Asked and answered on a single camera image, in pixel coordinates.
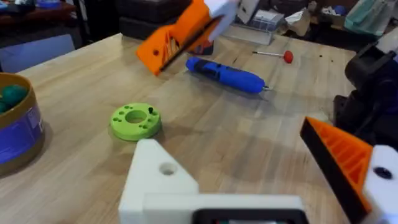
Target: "black screw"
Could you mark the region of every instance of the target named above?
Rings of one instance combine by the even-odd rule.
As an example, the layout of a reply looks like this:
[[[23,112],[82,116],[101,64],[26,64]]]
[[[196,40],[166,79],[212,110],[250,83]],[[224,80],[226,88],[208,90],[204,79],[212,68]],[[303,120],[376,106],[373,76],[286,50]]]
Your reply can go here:
[[[373,169],[373,172],[383,179],[386,179],[386,180],[392,179],[391,172],[384,167],[376,167]]]

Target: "hole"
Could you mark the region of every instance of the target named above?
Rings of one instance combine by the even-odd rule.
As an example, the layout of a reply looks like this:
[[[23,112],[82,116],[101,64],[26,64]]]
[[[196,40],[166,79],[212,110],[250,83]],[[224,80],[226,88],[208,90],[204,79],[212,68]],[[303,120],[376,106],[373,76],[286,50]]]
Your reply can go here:
[[[386,180],[392,179],[391,172],[384,167],[376,167],[373,169],[373,172],[383,179],[386,179]]]
[[[143,111],[135,110],[135,111],[130,111],[126,114],[126,121],[128,123],[137,124],[145,120],[146,118],[147,115]]]
[[[163,175],[173,175],[177,171],[177,166],[175,164],[165,162],[160,165],[159,170]]]

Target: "green ring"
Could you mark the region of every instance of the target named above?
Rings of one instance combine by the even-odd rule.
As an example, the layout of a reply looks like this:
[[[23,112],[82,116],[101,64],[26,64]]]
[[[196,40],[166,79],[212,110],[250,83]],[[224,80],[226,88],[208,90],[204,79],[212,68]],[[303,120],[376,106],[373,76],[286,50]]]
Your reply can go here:
[[[127,141],[149,138],[162,126],[159,111],[147,103],[120,107],[112,114],[110,123],[114,135]]]

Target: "blue screwdriver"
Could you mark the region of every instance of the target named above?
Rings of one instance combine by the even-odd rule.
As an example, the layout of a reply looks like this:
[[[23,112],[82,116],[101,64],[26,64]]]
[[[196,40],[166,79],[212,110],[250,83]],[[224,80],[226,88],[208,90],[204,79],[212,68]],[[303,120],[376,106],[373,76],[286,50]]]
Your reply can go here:
[[[224,85],[229,85],[246,93],[260,93],[269,90],[263,79],[257,75],[226,65],[214,63],[197,57],[187,60],[187,68]]]

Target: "green ball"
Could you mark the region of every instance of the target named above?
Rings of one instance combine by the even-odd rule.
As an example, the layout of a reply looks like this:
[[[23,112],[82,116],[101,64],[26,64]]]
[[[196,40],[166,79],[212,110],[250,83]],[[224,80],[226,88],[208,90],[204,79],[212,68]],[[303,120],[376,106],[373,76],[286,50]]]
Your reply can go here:
[[[4,102],[0,101],[0,114],[5,113],[10,107]]]
[[[1,91],[4,103],[14,107],[27,96],[27,89],[20,85],[8,85]]]

